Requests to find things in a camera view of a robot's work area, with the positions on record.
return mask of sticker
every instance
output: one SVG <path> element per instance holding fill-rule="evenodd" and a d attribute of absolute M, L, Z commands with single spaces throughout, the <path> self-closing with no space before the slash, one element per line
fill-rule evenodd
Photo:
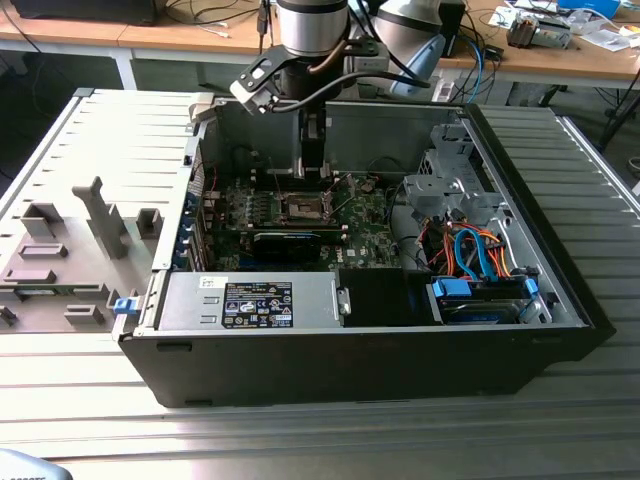
<path fill-rule="evenodd" d="M 227 283 L 225 328 L 293 327 L 291 282 Z"/>
<path fill-rule="evenodd" d="M 238 302 L 226 302 L 224 304 L 224 311 L 227 313 L 236 313 L 240 309 Z"/>
<path fill-rule="evenodd" d="M 200 277 L 199 288 L 224 288 L 228 281 L 229 277 L 203 276 Z"/>

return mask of robotic arm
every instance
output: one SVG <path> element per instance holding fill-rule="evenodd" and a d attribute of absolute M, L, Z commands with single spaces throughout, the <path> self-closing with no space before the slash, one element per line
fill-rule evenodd
<path fill-rule="evenodd" d="M 416 10 L 416 2 L 421 9 Z M 388 3 L 393 7 L 387 9 L 391 13 L 387 12 L 381 20 L 385 37 L 393 38 L 397 43 L 404 38 L 403 31 L 408 31 L 411 45 L 403 51 L 413 50 L 410 64 L 417 65 L 416 70 L 422 78 L 428 78 L 440 58 L 444 39 L 434 42 L 434 38 L 437 40 L 442 36 L 434 37 L 431 29 L 425 35 L 417 33 L 416 27 L 421 28 L 422 23 L 415 19 L 407 22 L 402 12 L 403 5 L 413 5 L 409 10 L 404 9 L 411 14 L 432 12 L 435 7 L 437 18 L 439 0 L 435 3 L 431 0 L 390 0 Z M 278 0 L 278 12 L 282 45 L 272 47 L 258 57 L 233 82 L 230 90 L 252 114 L 298 110 L 301 157 L 294 172 L 300 178 L 322 176 L 326 101 L 337 97 L 344 86 L 353 85 L 361 77 L 391 80 L 395 82 L 391 90 L 403 94 L 411 94 L 411 91 L 400 89 L 399 85 L 421 88 L 429 85 L 416 80 L 415 74 L 410 78 L 388 71 L 389 53 L 375 29 L 370 28 L 375 39 L 366 33 L 349 38 L 352 29 L 347 0 Z M 394 22 L 399 28 L 397 32 L 393 29 Z M 297 102 L 279 106 L 284 96 Z"/>

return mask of electronic device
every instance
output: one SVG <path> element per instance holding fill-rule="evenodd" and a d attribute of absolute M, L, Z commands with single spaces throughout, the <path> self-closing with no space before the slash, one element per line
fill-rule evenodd
<path fill-rule="evenodd" d="M 571 29 L 562 20 L 552 17 L 538 19 L 516 14 L 507 31 L 510 47 L 527 48 L 538 45 L 549 48 L 567 48 L 571 41 Z"/>
<path fill-rule="evenodd" d="M 24 18 L 77 18 L 153 25 L 167 0 L 11 0 Z"/>
<path fill-rule="evenodd" d="M 550 111 L 327 102 L 301 179 L 295 112 L 125 94 L 0 203 L 0 326 L 112 331 L 163 405 L 513 393 L 632 305 L 640 206 Z"/>
<path fill-rule="evenodd" d="M 453 54 L 453 46 L 456 38 L 458 38 L 458 30 L 460 29 L 460 23 L 464 16 L 466 4 L 463 0 L 441 0 L 438 13 L 440 14 L 440 20 L 442 21 L 442 28 L 440 33 L 445 38 L 444 49 L 442 56 L 445 58 L 450 57 Z"/>

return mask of metal frame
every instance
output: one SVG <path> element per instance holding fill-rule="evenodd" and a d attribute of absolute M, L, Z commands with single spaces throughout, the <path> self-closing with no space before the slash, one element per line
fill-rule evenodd
<path fill-rule="evenodd" d="M 496 181 L 502 184 L 501 188 L 511 195 L 515 206 L 523 217 L 522 226 L 526 225 L 538 247 L 542 250 L 544 258 L 560 280 L 562 289 L 568 295 L 578 315 L 593 327 L 602 329 L 603 333 L 609 332 L 609 336 L 613 335 L 615 330 L 604 310 L 578 271 L 578 267 L 569 256 L 551 223 L 542 212 L 526 182 L 482 115 L 480 108 L 477 105 L 470 105 L 467 107 L 467 115 L 469 125 L 473 127 L 469 128 L 469 134 L 476 140 L 476 146 L 484 149 L 486 158 L 493 159 L 492 163 L 487 162 L 487 166 L 491 169 Z"/>

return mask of blue latch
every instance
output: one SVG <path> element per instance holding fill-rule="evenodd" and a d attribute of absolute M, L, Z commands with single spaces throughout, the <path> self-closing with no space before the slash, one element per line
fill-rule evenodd
<path fill-rule="evenodd" d="M 524 284 L 527 287 L 527 290 L 529 290 L 529 295 L 531 295 L 532 297 L 537 295 L 537 293 L 538 293 L 538 284 L 536 283 L 536 281 L 533 278 L 527 278 L 524 281 Z"/>
<path fill-rule="evenodd" d="M 116 315 L 137 315 L 140 313 L 140 297 L 121 297 L 113 305 Z"/>
<path fill-rule="evenodd" d="M 433 284 L 433 293 L 439 297 L 470 297 L 469 282 L 460 278 L 439 278 Z"/>

